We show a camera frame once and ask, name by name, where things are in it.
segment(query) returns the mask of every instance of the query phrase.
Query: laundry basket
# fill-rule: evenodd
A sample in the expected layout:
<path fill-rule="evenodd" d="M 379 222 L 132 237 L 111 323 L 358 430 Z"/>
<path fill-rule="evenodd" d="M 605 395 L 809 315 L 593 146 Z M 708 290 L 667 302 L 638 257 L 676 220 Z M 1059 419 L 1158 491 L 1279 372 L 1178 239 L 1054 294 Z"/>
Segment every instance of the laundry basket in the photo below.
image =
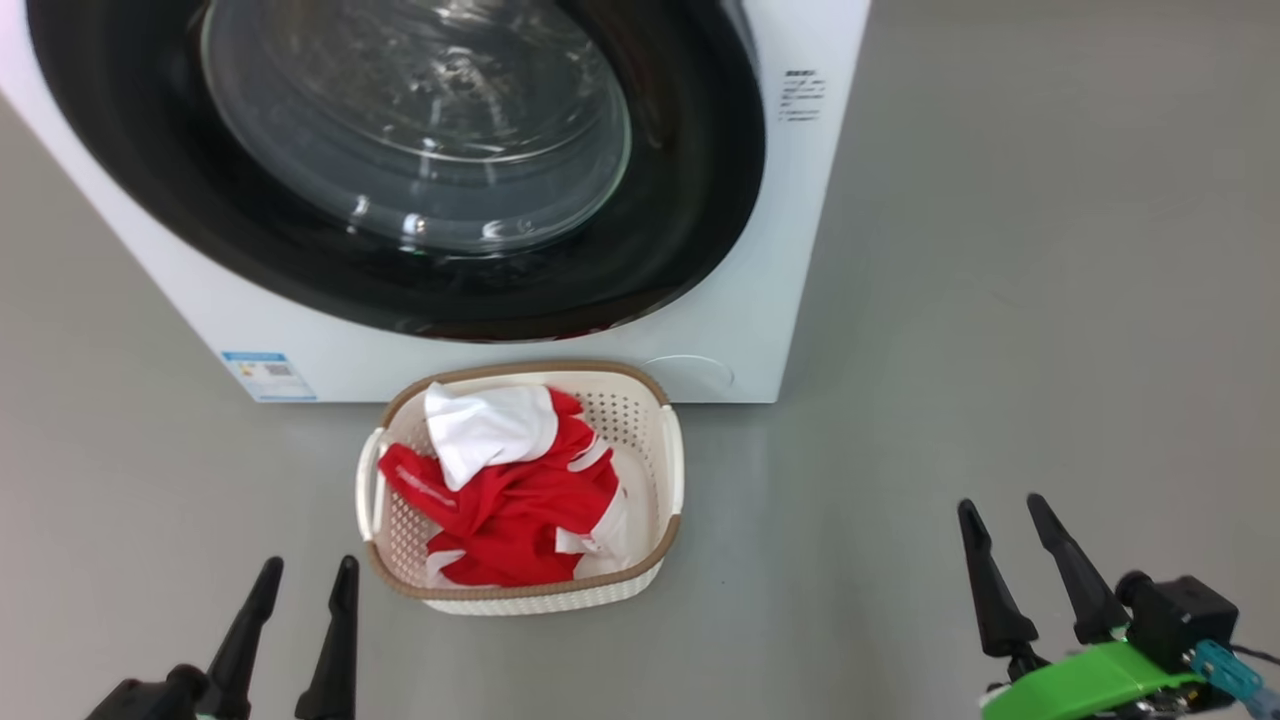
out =
<path fill-rule="evenodd" d="M 431 383 L 456 393 L 515 384 L 554 387 L 576 397 L 584 419 L 613 448 L 631 520 L 645 523 L 648 555 L 637 564 L 566 583 L 493 589 L 426 587 L 426 541 L 435 524 L 394 491 L 378 470 L 393 443 L 431 454 L 422 393 Z M 374 570 L 392 588 L 456 615 L 534 615 L 626 600 L 653 582 L 676 539 L 685 500 L 685 456 L 676 413 L 652 378 L 616 363 L 530 363 L 447 373 L 417 382 L 387 406 L 356 471 L 356 520 Z"/>

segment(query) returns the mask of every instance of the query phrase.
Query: red cloth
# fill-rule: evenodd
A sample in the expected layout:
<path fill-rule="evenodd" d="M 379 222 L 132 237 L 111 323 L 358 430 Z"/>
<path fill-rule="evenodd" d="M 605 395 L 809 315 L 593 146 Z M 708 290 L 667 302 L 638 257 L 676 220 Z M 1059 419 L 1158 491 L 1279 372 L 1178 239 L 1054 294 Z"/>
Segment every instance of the red cloth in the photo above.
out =
<path fill-rule="evenodd" d="M 550 395 L 558 419 L 550 450 L 527 462 L 484 468 L 458 492 L 445 486 L 434 457 L 407 446 L 393 445 L 379 460 L 392 489 L 440 525 L 428 552 L 465 552 L 444 568 L 449 580 L 520 587 L 573 579 L 582 556 L 556 552 L 556 528 L 590 533 L 613 501 L 618 478 L 612 450 L 586 469 L 568 469 L 596 437 L 579 416 L 577 400 L 556 389 Z"/>

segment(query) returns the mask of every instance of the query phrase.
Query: floor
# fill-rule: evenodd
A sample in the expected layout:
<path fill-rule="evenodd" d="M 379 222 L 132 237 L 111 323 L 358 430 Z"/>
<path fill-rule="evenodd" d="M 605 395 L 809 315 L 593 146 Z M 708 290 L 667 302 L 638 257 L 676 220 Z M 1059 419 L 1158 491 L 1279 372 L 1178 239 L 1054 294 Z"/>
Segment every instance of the floor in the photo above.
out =
<path fill-rule="evenodd" d="M 366 571 L 360 716 L 977 717 L 960 498 L 1071 647 L 1033 491 L 1107 578 L 1194 574 L 1280 650 L 1277 60 L 1272 3 L 884 0 L 783 400 L 682 409 L 657 582 L 458 619 Z M 10 715 L 205 664 L 279 553 L 252 698 L 292 716 L 378 409 L 250 404 L 8 108 L 0 217 Z"/>

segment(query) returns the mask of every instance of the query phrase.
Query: washing machine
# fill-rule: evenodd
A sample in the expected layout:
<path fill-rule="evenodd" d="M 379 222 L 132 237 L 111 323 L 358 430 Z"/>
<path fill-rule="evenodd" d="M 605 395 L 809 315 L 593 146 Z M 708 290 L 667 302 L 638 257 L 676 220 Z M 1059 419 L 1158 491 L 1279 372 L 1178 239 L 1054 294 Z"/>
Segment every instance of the washing machine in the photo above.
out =
<path fill-rule="evenodd" d="M 259 401 L 772 402 L 868 1 L 0 0 L 0 90 Z"/>

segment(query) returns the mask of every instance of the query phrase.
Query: brown basket rim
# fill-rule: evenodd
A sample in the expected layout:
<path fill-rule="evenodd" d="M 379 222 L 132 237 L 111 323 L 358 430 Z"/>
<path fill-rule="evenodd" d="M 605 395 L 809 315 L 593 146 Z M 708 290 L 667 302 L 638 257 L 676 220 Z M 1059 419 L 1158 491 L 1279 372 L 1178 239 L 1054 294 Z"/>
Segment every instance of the brown basket rim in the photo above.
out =
<path fill-rule="evenodd" d="M 662 387 L 646 375 L 645 373 L 622 363 L 609 363 L 604 360 L 572 360 L 572 361 L 549 361 L 549 363 L 509 363 L 504 365 L 490 365 L 488 368 L 475 368 L 471 370 L 457 370 L 453 373 L 440 373 L 438 375 L 431 375 L 424 378 L 397 395 L 388 405 L 387 410 L 383 411 L 383 416 L 379 420 L 380 428 L 387 428 L 390 425 L 392 418 L 399 413 L 401 407 L 406 402 L 412 400 L 417 393 L 422 392 L 431 383 L 456 383 L 461 380 L 475 380 L 480 378 L 490 378 L 495 375 L 513 375 L 520 373 L 614 373 L 620 375 L 627 375 L 632 379 L 640 380 L 654 397 L 658 398 L 658 404 L 662 406 L 671 405 L 667 398 L 667 393 L 662 391 Z M 594 578 L 582 578 L 581 580 L 570 580 L 566 583 L 553 583 L 548 585 L 530 585 L 524 588 L 490 588 L 490 589 L 428 589 L 411 585 L 394 574 L 392 574 L 390 568 L 383 561 L 381 553 L 378 552 L 378 542 L 371 539 L 365 543 L 369 550 L 369 560 L 374 566 L 374 571 L 378 577 L 383 579 L 392 589 L 396 592 L 412 597 L 416 600 L 428 601 L 453 601 L 453 602 L 475 602 L 485 600 L 520 600 L 525 597 L 545 597 L 550 594 L 563 594 L 576 591 L 585 591 L 591 588 L 599 588 L 604 585 L 612 585 L 617 583 L 625 583 L 644 575 L 652 570 L 671 550 L 671 546 L 676 542 L 676 533 L 680 530 L 680 514 L 675 514 L 667 521 L 667 532 L 663 533 L 662 539 L 658 541 L 658 547 L 653 550 L 644 560 L 627 568 L 626 570 L 618 570 L 617 573 L 609 573 L 607 575 L 596 575 Z"/>

